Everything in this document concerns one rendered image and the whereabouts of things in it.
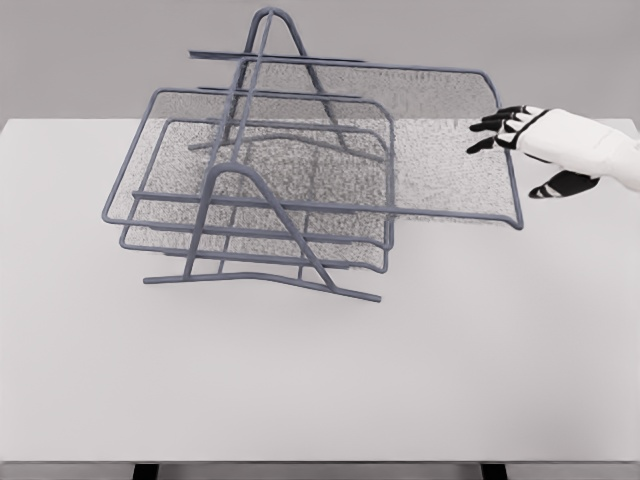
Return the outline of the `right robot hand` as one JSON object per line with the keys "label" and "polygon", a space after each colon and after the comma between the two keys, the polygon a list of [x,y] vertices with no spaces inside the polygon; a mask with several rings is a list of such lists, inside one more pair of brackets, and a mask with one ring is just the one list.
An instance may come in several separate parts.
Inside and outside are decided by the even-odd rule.
{"label": "right robot hand", "polygon": [[566,198],[595,188],[613,171],[614,154],[624,142],[620,131],[596,120],[530,105],[501,108],[469,130],[492,133],[468,147],[469,155],[500,147],[559,167],[530,190],[532,199]]}

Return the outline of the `grey mesh folder tray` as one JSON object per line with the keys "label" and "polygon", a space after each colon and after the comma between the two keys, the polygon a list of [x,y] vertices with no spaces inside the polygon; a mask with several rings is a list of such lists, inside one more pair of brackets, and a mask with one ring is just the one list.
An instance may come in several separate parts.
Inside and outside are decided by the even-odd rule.
{"label": "grey mesh folder tray", "polygon": [[501,104],[481,70],[245,55],[237,86],[308,96],[331,119],[391,135],[393,205],[402,214],[524,226],[511,156],[466,152],[470,125]]}
{"label": "grey mesh folder tray", "polygon": [[368,132],[232,127],[153,118],[132,143],[108,216],[126,225],[128,247],[184,254],[210,165],[238,163],[214,184],[200,239],[201,259],[299,265],[298,229],[326,266],[380,270],[391,243],[386,150]]}
{"label": "grey mesh folder tray", "polygon": [[[222,129],[223,137],[228,137],[232,127],[239,128],[240,120],[245,109],[248,92],[239,92],[231,103],[231,120],[227,123],[227,127]],[[219,127],[222,123],[225,104],[229,93],[216,90],[181,90],[181,89],[160,89],[156,91],[143,114],[138,129],[132,140],[135,140],[137,134],[144,126],[145,122],[153,118],[177,118],[185,121],[196,121],[204,123],[213,123]],[[311,129],[327,129],[332,132],[368,132],[375,135],[386,150],[386,181],[387,181],[387,203],[384,209],[385,215],[390,222],[391,243],[386,252],[393,245],[393,226],[391,208],[393,205],[394,181],[393,159],[394,151],[392,148],[393,141],[391,135],[385,133],[381,128],[373,130],[363,129],[355,126],[347,121],[340,122],[331,119],[330,108],[321,104],[317,99],[308,96],[296,97],[287,93],[278,92],[257,92],[254,93],[253,99],[249,107],[249,115],[246,127],[250,125],[276,126],[279,128],[294,128],[301,130]],[[173,254],[166,249],[152,250],[140,247],[128,247],[123,242],[126,232],[126,225],[122,221],[112,220],[108,216],[108,210],[112,203],[115,190],[117,189],[124,169],[127,164],[127,155],[131,150],[131,146],[126,154],[123,165],[116,177],[114,185],[107,197],[106,204],[103,209],[103,218],[106,222],[117,224],[122,229],[121,243],[123,247],[131,250],[147,250],[160,252],[170,256],[184,256],[184,254]]]}

